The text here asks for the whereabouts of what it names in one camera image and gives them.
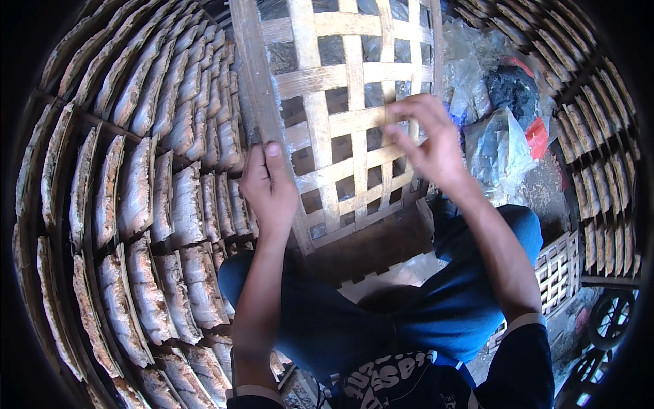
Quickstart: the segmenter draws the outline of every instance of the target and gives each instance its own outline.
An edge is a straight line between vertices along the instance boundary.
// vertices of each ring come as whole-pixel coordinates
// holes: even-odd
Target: cable
[[[320,409],[322,408],[322,405],[324,405],[327,401],[327,397],[324,397],[322,403],[320,403],[320,384],[318,383],[318,380],[316,380],[316,386],[318,387],[318,401],[316,402],[316,409]]]

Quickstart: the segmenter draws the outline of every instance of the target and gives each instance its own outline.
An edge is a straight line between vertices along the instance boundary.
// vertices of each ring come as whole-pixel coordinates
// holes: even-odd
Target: clear plastic bag
[[[484,77],[497,69],[501,56],[512,55],[505,35],[496,30],[478,30],[461,19],[443,23],[445,39],[443,99],[450,113],[461,117],[468,111],[467,124],[492,112]]]
[[[463,128],[468,170],[493,205],[520,200],[518,186],[536,167],[525,132],[507,107]]]

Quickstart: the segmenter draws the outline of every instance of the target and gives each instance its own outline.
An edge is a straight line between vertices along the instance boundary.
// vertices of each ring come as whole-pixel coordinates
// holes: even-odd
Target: left hand
[[[259,220],[260,235],[288,237],[300,199],[295,182],[284,169],[281,146],[253,145],[245,157],[241,191]]]

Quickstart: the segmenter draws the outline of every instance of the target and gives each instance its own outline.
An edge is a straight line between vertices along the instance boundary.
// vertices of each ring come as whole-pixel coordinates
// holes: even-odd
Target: square hole
[[[390,201],[388,204],[399,202],[402,199],[402,188],[397,188],[390,193]]]
[[[432,28],[432,11],[423,5],[420,5],[420,25]]]
[[[370,216],[373,213],[377,213],[379,210],[379,206],[381,206],[381,198],[376,199],[368,204],[368,216]]]
[[[378,16],[379,9],[376,1],[357,1],[359,14],[368,14],[369,16]]]
[[[319,237],[323,237],[327,235],[327,225],[325,222],[322,222],[320,224],[316,224],[314,227],[311,227],[309,229],[309,233],[311,233],[311,238],[313,240],[316,240]]]
[[[293,172],[297,176],[306,175],[316,170],[316,165],[313,161],[313,149],[311,147],[293,152],[290,155],[290,163],[293,165]]]
[[[276,18],[289,17],[288,6],[286,0],[269,1],[269,0],[256,0],[256,7],[261,14],[261,21],[274,20]]]
[[[341,216],[341,228],[354,223],[354,211]]]
[[[395,20],[409,21],[409,3],[407,0],[390,0],[390,9]]]
[[[377,185],[381,185],[381,180],[381,165],[368,170],[368,190]]]
[[[343,38],[340,35],[318,37],[318,53],[320,54],[320,64],[323,67],[325,65],[344,64]]]
[[[302,198],[302,204],[304,205],[304,210],[308,215],[312,214],[314,211],[322,209],[322,202],[320,201],[320,191],[318,189],[313,189],[310,192],[306,192],[300,195]]]
[[[423,65],[433,65],[434,61],[432,59],[432,45],[427,43],[420,43],[420,52],[422,54],[422,64]]]
[[[421,94],[431,94],[432,93],[432,83],[423,82],[420,84],[420,93]]]
[[[298,57],[295,44],[275,43],[268,46],[268,65],[273,75],[292,73],[298,70]]]
[[[332,163],[337,164],[352,157],[352,137],[343,135],[332,139]]]
[[[354,175],[336,182],[336,195],[339,202],[354,197]]]
[[[366,146],[368,148],[368,152],[376,151],[377,149],[381,148],[383,136],[384,135],[381,128],[372,128],[366,130]]]
[[[379,62],[381,58],[381,37],[362,35],[361,45],[364,49],[364,62]]]
[[[404,172],[407,169],[407,158],[406,156],[403,156],[401,158],[397,158],[393,161],[393,177],[400,176],[404,174]]]
[[[384,105],[384,93],[381,89],[381,82],[366,84],[364,97],[366,99],[366,108],[382,107]]]
[[[334,88],[333,90],[325,91],[325,99],[327,99],[327,113],[338,114],[339,112],[349,111],[347,105],[347,87]]]
[[[400,101],[411,95],[411,81],[395,81],[395,99]]]
[[[411,41],[395,39],[395,62],[411,62]]]
[[[287,128],[306,121],[307,113],[304,112],[304,99],[302,97],[294,97],[282,101],[282,118]]]
[[[338,11],[338,0],[311,0],[314,13]]]

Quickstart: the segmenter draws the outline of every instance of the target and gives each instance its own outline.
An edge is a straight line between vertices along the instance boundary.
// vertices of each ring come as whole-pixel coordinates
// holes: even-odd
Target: wooden beam
[[[264,38],[261,34],[256,0],[230,1],[234,37],[239,44],[239,52],[244,62],[243,73],[248,85],[255,116],[255,133],[264,143],[276,141],[284,146],[284,130],[277,110],[275,90],[269,75],[268,60]],[[293,167],[290,158],[284,153],[284,167],[291,180]],[[314,251],[308,229],[304,228],[301,211],[293,220],[293,232],[303,255]]]

